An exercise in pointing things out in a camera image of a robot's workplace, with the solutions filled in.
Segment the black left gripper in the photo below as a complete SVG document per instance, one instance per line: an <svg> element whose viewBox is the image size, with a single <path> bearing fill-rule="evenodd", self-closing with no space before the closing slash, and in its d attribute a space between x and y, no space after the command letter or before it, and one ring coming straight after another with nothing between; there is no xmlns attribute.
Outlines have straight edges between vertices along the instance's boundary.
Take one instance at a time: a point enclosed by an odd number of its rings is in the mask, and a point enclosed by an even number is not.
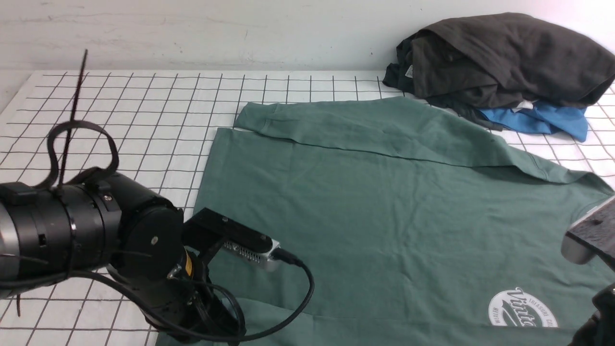
<svg viewBox="0 0 615 346"><path fill-rule="evenodd" d="M234 299L226 307L209 278L208 264L220 249L185 249L169 265L152 254L122 251L107 269L147 322L178 342L195 343L200 335L237 339L246 334L243 311Z"/></svg>

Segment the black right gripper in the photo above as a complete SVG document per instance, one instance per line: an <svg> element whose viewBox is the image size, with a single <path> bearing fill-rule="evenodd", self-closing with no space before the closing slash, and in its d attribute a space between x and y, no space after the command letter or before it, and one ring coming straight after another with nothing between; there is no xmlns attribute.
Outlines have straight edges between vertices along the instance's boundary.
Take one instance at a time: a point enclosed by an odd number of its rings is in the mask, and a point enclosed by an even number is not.
<svg viewBox="0 0 615 346"><path fill-rule="evenodd" d="M597 293L591 300L597 309L575 332L570 346L613 346L615 344L615 285Z"/></svg>

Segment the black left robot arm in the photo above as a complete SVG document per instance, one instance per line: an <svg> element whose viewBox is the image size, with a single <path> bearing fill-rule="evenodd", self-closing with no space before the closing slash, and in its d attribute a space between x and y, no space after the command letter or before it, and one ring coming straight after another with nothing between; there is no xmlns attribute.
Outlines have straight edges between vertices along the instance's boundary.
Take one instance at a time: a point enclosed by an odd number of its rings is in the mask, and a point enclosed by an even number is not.
<svg viewBox="0 0 615 346"><path fill-rule="evenodd" d="M136 304L180 343L232 346L246 334L235 298L209 278L226 217L180 208L125 175L57 189L1 185L1 298L90 278Z"/></svg>

